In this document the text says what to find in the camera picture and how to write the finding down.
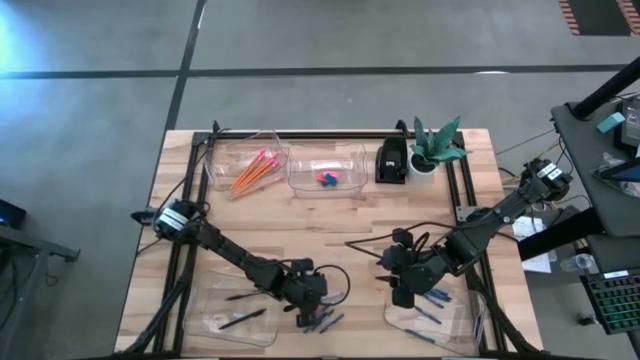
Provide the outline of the backlit black keyboard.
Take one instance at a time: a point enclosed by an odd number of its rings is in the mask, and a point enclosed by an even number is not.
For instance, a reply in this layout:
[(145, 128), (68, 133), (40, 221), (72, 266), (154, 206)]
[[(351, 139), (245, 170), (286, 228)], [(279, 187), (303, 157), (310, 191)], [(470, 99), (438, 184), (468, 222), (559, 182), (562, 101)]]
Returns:
[(581, 275), (580, 281), (607, 335), (640, 331), (640, 268)]

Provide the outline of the small black box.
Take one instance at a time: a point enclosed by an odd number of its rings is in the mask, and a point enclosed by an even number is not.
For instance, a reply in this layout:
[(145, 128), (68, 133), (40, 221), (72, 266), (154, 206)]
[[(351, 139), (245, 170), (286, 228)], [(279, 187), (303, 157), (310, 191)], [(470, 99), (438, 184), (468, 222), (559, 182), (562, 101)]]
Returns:
[(24, 209), (0, 199), (0, 225), (21, 229), (26, 215)]

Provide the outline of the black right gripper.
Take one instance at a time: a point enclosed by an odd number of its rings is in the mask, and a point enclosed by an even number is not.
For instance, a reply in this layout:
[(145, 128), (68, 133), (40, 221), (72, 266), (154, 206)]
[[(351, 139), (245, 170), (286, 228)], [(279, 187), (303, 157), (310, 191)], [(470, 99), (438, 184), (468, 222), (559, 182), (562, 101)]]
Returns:
[(383, 251), (378, 261), (390, 274), (375, 279), (390, 286), (394, 306), (413, 308), (415, 296), (426, 294), (442, 279), (444, 262), (436, 257), (420, 260), (408, 230), (396, 228), (391, 238), (394, 244)]

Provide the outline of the tablet with blue screen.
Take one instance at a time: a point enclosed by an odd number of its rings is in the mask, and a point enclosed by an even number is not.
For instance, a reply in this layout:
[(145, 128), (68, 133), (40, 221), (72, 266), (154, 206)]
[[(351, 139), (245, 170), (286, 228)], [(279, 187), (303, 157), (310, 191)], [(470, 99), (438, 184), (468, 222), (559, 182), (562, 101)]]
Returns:
[(640, 158), (599, 169), (596, 174), (605, 180), (640, 183)]

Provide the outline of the dark mat striped edges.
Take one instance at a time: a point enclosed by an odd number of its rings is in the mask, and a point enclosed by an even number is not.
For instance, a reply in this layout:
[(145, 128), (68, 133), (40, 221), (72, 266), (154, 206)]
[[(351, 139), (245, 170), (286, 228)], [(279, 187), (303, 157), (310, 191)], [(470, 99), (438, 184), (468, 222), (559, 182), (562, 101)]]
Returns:
[(575, 36), (640, 36), (640, 0), (558, 0)]

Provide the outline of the dark metal cart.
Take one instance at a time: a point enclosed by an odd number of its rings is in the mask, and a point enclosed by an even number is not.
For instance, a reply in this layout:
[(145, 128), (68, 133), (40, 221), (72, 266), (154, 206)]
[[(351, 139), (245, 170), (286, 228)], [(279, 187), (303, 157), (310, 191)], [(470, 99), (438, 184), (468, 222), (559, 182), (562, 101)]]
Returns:
[(0, 360), (9, 360), (21, 322), (51, 256), (75, 262), (79, 249), (0, 225)]

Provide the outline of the orange pencil pink eraser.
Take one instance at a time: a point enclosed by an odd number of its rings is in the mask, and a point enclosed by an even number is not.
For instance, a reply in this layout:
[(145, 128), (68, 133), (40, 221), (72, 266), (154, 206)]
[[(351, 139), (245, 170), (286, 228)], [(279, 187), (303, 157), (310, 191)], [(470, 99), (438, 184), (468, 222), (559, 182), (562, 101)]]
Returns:
[(270, 155), (267, 155), (266, 153), (259, 154), (236, 179), (231, 190), (236, 192), (248, 185), (255, 176), (259, 175), (263, 170), (268, 169), (277, 159), (277, 156), (277, 153)]
[(287, 179), (286, 175), (279, 176), (277, 178), (269, 180), (268, 182), (266, 182), (266, 183), (264, 183), (262, 185), (255, 186), (255, 187), (249, 188), (247, 190), (242, 190), (239, 193), (232, 195), (230, 199), (231, 200), (237, 200), (237, 199), (239, 199), (241, 197), (253, 194), (253, 193), (258, 192), (258, 191), (262, 191), (262, 190), (264, 190), (264, 189), (266, 189), (266, 188), (268, 188), (268, 187), (270, 187), (272, 185), (275, 185), (275, 184), (278, 184), (280, 182), (283, 182), (285, 179)]
[(258, 182), (260, 182), (263, 178), (267, 177), (268, 175), (270, 175), (276, 168), (272, 169), (267, 175), (265, 175), (264, 177), (262, 177), (261, 179), (257, 180), (256, 182), (254, 182), (253, 184), (251, 184), (247, 189), (254, 187)]
[(232, 191), (234, 196), (239, 195), (243, 191), (245, 191), (251, 184), (261, 179), (265, 175), (267, 175), (272, 169), (276, 168), (279, 165), (280, 161), (271, 159), (268, 160), (263, 165), (260, 165), (256, 170), (252, 171), (249, 175), (247, 175), (240, 185)]
[(244, 190), (252, 182), (257, 180), (259, 177), (263, 176), (272, 167), (274, 163), (275, 163), (275, 159), (271, 158), (267, 160), (263, 165), (260, 165), (255, 171), (250, 173), (237, 188), (233, 190), (233, 193), (237, 194), (240, 191)]
[(265, 152), (266, 152), (266, 148), (259, 150), (258, 154), (254, 157), (254, 159), (251, 160), (251, 162), (247, 165), (247, 167), (241, 173), (241, 175), (234, 181), (231, 187), (232, 190), (237, 188), (241, 184), (241, 182), (244, 180), (244, 178), (250, 173), (253, 167), (264, 158)]

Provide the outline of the green potted plant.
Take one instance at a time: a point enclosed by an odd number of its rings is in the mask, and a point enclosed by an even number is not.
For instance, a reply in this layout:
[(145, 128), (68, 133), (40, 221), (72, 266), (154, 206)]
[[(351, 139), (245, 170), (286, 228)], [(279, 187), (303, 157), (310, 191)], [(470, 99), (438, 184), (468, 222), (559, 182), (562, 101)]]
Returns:
[(454, 144), (460, 120), (461, 117), (457, 116), (434, 132), (425, 129), (418, 117), (414, 118), (415, 143), (410, 146), (407, 160), (411, 183), (428, 183), (440, 165), (461, 160), (468, 155), (466, 150)]

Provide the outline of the black aluminium frame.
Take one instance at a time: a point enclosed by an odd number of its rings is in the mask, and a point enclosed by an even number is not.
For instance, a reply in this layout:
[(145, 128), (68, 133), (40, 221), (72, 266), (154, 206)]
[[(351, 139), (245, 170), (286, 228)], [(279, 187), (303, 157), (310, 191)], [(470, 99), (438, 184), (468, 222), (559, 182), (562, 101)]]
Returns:
[[(162, 141), (150, 200), (161, 200), (189, 172), (189, 156), (194, 136), (211, 130), (171, 130)], [(469, 155), (469, 174), (478, 204), (494, 205), (504, 197), (500, 172), (489, 131), (463, 129)], [(280, 139), (290, 144), (329, 145), (338, 140), (361, 142), (367, 154), (381, 146), (383, 138), (399, 130), (276, 130)], [(369, 180), (364, 195), (353, 198), (298, 199), (288, 185), (280, 183), (255, 192), (245, 200), (229, 202), (221, 193), (207, 190), (207, 201), (213, 206), (211, 219), (226, 236), (247, 246), (249, 250), (266, 251), (266, 255), (308, 256), (316, 264), (339, 263), (351, 276), (352, 291), (344, 304), (346, 318), (334, 330), (323, 335), (302, 334), (295, 327), (293, 312), (283, 314), (281, 330), (275, 343), (266, 348), (252, 347), (212, 338), (184, 335), (183, 348), (173, 351), (179, 304), (172, 308), (165, 328), (164, 342), (158, 353), (187, 359), (239, 360), (249, 358), (441, 358), (463, 357), (416, 337), (393, 330), (382, 319), (383, 283), (373, 279), (374, 261), (365, 254), (342, 246), (355, 235), (381, 235), (400, 225), (409, 226), (421, 220), (453, 221), (453, 207), (446, 172), (439, 171), (424, 192), (416, 187), (376, 185)], [(170, 265), (172, 245), (157, 244), (136, 258), (124, 312), (114, 351), (124, 351), (141, 333), (160, 306)], [(513, 240), (496, 238), (489, 245), (489, 264), (498, 302), (517, 329), (532, 345), (542, 348), (530, 293), (525, 280), (517, 246)]]

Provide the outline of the black desk beam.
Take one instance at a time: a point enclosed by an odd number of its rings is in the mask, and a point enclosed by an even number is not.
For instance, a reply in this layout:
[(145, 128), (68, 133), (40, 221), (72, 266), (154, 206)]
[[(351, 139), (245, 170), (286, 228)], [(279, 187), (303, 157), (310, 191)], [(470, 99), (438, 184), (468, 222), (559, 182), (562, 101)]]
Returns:
[(566, 208), (549, 228), (518, 243), (520, 259), (526, 261), (575, 240), (603, 232), (604, 226), (594, 208), (581, 212)]

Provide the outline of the teal box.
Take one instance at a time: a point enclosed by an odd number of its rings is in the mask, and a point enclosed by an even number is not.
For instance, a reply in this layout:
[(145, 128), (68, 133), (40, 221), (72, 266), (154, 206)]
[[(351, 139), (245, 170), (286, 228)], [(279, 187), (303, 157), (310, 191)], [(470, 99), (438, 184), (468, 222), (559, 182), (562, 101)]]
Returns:
[(615, 129), (621, 123), (624, 123), (626, 118), (620, 112), (615, 112), (606, 117), (597, 125), (597, 130), (601, 134), (606, 134), (607, 132)]

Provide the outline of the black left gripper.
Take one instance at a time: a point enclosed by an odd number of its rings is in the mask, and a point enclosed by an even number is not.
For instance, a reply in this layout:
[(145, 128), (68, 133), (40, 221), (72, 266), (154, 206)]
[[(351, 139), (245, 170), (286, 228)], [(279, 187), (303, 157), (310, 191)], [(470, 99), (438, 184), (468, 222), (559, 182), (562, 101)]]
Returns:
[(285, 273), (281, 295), (289, 303), (288, 308), (296, 308), (296, 326), (306, 328), (316, 325), (316, 310), (322, 298), (328, 294), (326, 277), (314, 270), (313, 260), (300, 258), (291, 261)]

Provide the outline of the clear plastic bin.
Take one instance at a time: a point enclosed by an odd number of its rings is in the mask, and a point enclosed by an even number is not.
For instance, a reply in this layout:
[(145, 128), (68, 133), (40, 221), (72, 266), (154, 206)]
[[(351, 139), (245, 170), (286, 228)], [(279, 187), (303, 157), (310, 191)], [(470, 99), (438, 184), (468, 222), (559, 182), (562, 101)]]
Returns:
[(266, 148), (267, 155), (277, 153), (276, 160), (279, 160), (280, 163), (270, 175), (263, 178), (255, 186), (286, 175), (288, 145), (274, 131), (269, 130), (258, 131), (251, 136), (241, 136), (239, 139), (220, 138), (216, 140), (213, 149), (206, 156), (205, 165), (213, 188), (226, 199), (231, 200), (231, 187), (234, 181), (263, 148)]
[[(296, 144), (289, 148), (288, 185), (298, 198), (349, 198), (368, 182), (366, 150), (362, 144), (345, 142)], [(335, 186), (322, 186), (316, 176), (338, 173)]]
[[(202, 273), (192, 286), (183, 329), (197, 339), (221, 340), (232, 343), (268, 347), (278, 334), (280, 303), (262, 293), (237, 301), (224, 299), (237, 294), (257, 292), (253, 283), (242, 276), (218, 272)], [(266, 312), (225, 330), (219, 327), (253, 311), (266, 308)]]
[[(451, 297), (450, 301), (443, 301), (430, 296), (429, 291), (424, 294), (444, 305), (443, 309), (427, 301), (423, 295), (415, 296), (415, 306), (433, 314), (441, 320), (441, 325), (423, 317), (414, 307), (405, 309), (394, 306), (391, 295), (388, 295), (385, 301), (384, 320), (406, 335), (409, 334), (405, 333), (403, 329), (408, 328), (436, 341), (435, 344), (426, 342), (429, 345), (435, 345), (459, 355), (477, 355), (484, 339), (484, 322), (488, 314), (484, 297), (476, 291), (468, 290), (465, 285), (460, 285), (457, 282), (450, 283), (446, 280), (440, 281), (433, 289), (447, 292)], [(473, 337), (473, 323), (479, 314), (483, 318), (482, 328), (479, 337), (475, 339)]]

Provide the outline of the white paper sheet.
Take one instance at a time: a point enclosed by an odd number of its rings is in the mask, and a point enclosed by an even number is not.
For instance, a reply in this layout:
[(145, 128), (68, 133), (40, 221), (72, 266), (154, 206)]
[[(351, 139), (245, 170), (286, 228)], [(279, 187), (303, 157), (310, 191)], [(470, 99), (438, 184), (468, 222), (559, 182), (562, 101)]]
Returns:
[[(521, 216), (515, 220), (512, 225), (513, 233), (518, 242), (525, 238), (535, 235), (546, 229), (541, 218)], [(549, 253), (536, 256), (529, 260), (523, 260), (521, 262), (525, 271), (535, 273), (551, 273), (551, 261)]]

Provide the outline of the black desk device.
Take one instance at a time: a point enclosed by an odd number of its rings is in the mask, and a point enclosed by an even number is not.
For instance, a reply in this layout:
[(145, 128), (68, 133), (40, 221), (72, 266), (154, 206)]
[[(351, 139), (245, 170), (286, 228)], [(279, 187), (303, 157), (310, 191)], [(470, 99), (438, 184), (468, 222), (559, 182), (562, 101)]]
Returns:
[(623, 99), (617, 110), (624, 121), (614, 129), (614, 146), (635, 154), (640, 146), (640, 95)]

